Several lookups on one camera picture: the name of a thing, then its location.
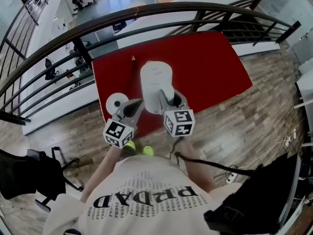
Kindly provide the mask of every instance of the wire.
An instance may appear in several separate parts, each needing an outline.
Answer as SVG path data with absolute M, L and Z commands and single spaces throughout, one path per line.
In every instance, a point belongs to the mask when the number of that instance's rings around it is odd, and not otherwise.
M 179 138 L 174 142 L 173 148 L 172 148 L 172 150 L 171 150 L 171 152 L 170 152 L 170 160 L 171 160 L 171 157 L 172 157 L 173 152 L 175 151 L 176 145 L 177 145 L 180 141 L 182 141 L 183 139 L 184 139 L 184 137 L 179 137 Z
M 303 121 L 303 120 L 305 120 L 305 119 L 307 119 L 306 117 L 305 118 L 303 118 L 302 120 L 300 120 L 300 122 L 298 122 L 297 123 L 297 125 L 294 127 L 294 129 L 296 129 L 298 126 L 299 126 L 299 124 Z M 245 166 L 242 166 L 242 167 L 239 167 L 238 169 L 240 169 L 240 168 L 246 168 L 246 167 L 248 167 L 249 165 L 251 165 L 251 164 L 253 164 L 254 162 L 256 162 L 257 160 L 259 160 L 261 157 L 263 157 L 264 155 L 266 155 L 268 152 L 270 152 L 276 145 L 278 145 L 279 143 L 282 143 L 282 142 L 284 142 L 284 141 L 288 141 L 288 140 L 286 140 L 285 139 L 285 137 L 289 137 L 289 136 L 284 136 L 284 139 L 283 140 L 281 140 L 280 142 L 278 142 L 278 143 L 276 143 L 275 145 L 273 145 L 267 152 L 265 152 L 265 153 L 263 153 L 260 157 L 258 157 L 257 159 L 255 159 L 255 160 L 253 160 L 251 163 L 249 163 L 249 164 L 247 164 L 247 165 L 245 165 Z M 285 148 L 285 144 L 284 144 L 284 149 L 286 150 L 286 151 L 291 151 L 291 149 L 292 148 L 290 148 L 289 150 L 287 150 L 286 148 Z
M 277 151 L 277 154 L 276 154 L 276 157 L 275 157 L 275 159 L 277 159 L 277 157 L 278 157 L 278 155 L 279 155 L 279 152 L 280 152 L 280 149 L 282 148 L 282 145 L 280 145 L 280 147 L 279 147 L 279 149 L 278 149 L 278 151 Z
M 139 8 L 138 7 L 136 7 L 136 9 L 137 9 L 137 11 L 136 11 L 136 13 L 135 13 L 135 15 L 134 15 L 134 17 L 137 15 L 137 13 L 139 12 Z
M 216 178 L 218 178 L 218 177 L 221 177 L 221 176 L 223 176 L 223 175 L 225 175 L 226 176 L 226 178 L 228 179 L 228 175 L 227 174 L 231 174 L 230 172 L 225 172 L 225 173 L 222 173 L 222 174 L 218 174 L 218 175 L 216 175 L 216 176 L 214 176 L 214 178 L 213 179 L 216 179 Z
M 285 139 L 281 140 L 280 142 L 274 144 L 270 149 L 267 150 L 267 152 L 263 153 L 260 157 L 258 157 L 257 159 L 253 160 L 251 163 L 245 165 L 245 166 L 241 166 L 239 167 L 238 169 L 241 169 L 241 168 L 246 168 L 248 167 L 249 165 L 253 164 L 254 162 L 258 161 L 261 157 L 263 157 L 264 155 L 268 154 L 276 145 L 278 145 L 279 143 L 282 143 L 283 141 L 287 141 Z
M 175 152 L 175 156 L 176 157 L 180 157 L 181 159 L 183 159 L 184 161 L 188 161 L 188 162 L 194 162 L 194 163 L 199 163 L 199 164 L 205 164 L 205 165 L 210 165 L 222 170 L 226 170 L 226 171 L 230 171 L 230 172 L 234 172 L 240 175 L 245 175 L 245 176 L 251 176 L 254 172 L 254 170 L 239 170 L 239 169 L 233 169 L 218 163 L 214 163 L 214 162 L 209 162 L 209 161 L 205 161 L 205 160 L 201 160 L 201 159 L 190 159 L 185 157 L 184 155 L 182 155 L 179 152 Z
M 223 176 L 223 175 L 225 175 L 225 176 L 227 177 L 227 172 L 224 172 L 224 173 L 222 173 L 222 174 L 216 175 L 216 176 L 214 176 L 213 179 L 216 179 L 216 178 L 221 177 L 221 176 Z

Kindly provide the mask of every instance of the white t-shirt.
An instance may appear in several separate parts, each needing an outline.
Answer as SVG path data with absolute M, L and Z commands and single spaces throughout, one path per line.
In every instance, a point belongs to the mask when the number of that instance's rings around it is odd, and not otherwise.
M 43 234 L 63 235 L 74 228 L 82 235 L 217 235 L 203 214 L 240 185 L 208 194 L 168 159 L 133 156 L 116 166 L 85 204 L 59 195 Z

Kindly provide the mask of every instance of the black cable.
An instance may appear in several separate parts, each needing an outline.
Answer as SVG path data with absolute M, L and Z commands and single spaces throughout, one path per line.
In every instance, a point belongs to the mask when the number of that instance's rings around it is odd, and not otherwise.
M 226 178 L 228 179 L 228 176 L 231 175 L 231 172 L 224 172 L 224 173 L 222 173 L 222 174 L 218 174 L 218 175 L 214 176 L 213 179 L 216 179 L 216 178 L 221 177 L 221 176 L 223 176 L 223 175 L 225 175 Z
M 225 175 L 225 176 L 227 177 L 227 172 L 224 172 L 224 173 L 222 173 L 222 174 L 216 175 L 216 176 L 214 176 L 213 179 L 216 179 L 216 178 L 221 177 L 221 176 L 223 176 L 223 175 Z
M 222 169 L 222 170 L 234 172 L 234 173 L 237 173 L 237 174 L 240 174 L 240 175 L 244 175 L 244 176 L 251 176 L 253 174 L 253 172 L 254 172 L 254 170 L 233 169 L 233 168 L 230 168 L 230 167 L 218 164 L 218 163 L 209 162 L 209 161 L 205 161 L 205 160 L 201 160 L 201 159 L 190 159 L 190 158 L 187 158 L 184 155 L 182 155 L 180 152 L 175 152 L 175 156 L 183 159 L 184 161 L 210 165 L 210 166 Z
M 171 160 L 171 157 L 172 157 L 173 152 L 175 151 L 176 145 L 177 145 L 180 141 L 182 141 L 183 139 L 184 139 L 184 137 L 179 137 L 179 138 L 174 142 L 173 148 L 172 148 L 172 150 L 171 150 L 171 152 L 170 152 L 170 160 Z

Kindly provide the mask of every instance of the gray floor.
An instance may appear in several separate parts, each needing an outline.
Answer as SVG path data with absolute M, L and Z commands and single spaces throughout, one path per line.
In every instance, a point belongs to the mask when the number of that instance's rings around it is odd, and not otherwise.
M 76 25 L 80 25 L 115 11 L 126 9 L 133 2 L 151 4 L 155 3 L 155 0 L 98 0 L 96 5 L 87 7 L 78 12 Z
M 144 2 L 145 4 L 155 3 L 155 0 L 98 0 L 96 5 L 89 6 L 77 14 L 76 25 L 80 25 L 92 19 L 107 15 L 109 13 L 123 10 L 129 7 L 131 3 Z M 83 41 L 90 41 L 92 44 L 107 39 L 113 36 L 112 27 L 104 28 L 95 33 L 88 34 L 82 37 Z M 106 53 L 115 51 L 118 49 L 117 42 L 112 42 L 104 46 L 98 47 L 92 50 L 91 55 L 96 58 Z

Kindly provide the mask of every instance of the small white object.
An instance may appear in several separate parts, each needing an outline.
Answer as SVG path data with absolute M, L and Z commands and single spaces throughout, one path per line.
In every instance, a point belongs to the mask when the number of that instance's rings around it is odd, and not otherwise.
M 195 127 L 193 110 L 166 111 L 164 126 L 172 137 L 184 137 L 192 134 Z
M 158 93 L 164 91 L 170 101 L 174 98 L 172 87 L 172 68 L 159 61 L 149 61 L 140 70 L 140 81 L 145 108 L 153 114 L 161 114 L 161 105 Z
M 285 142 L 285 147 L 288 147 L 290 142 L 291 142 L 290 137 L 287 137 L 287 140 Z
M 297 134 L 296 134 L 296 130 L 295 128 L 293 129 L 293 139 L 296 139 L 297 138 Z
M 118 107 L 122 104 L 128 101 L 128 98 L 126 95 L 122 93 L 114 93 L 111 96 L 108 97 L 106 102 L 106 108 L 108 113 L 113 115 Z
M 118 148 L 123 148 L 128 141 L 134 138 L 134 128 L 113 119 L 108 119 L 103 131 L 105 141 Z
M 235 179 L 237 178 L 238 174 L 237 173 L 231 173 L 228 178 L 226 179 L 226 183 L 232 184 L 235 182 Z

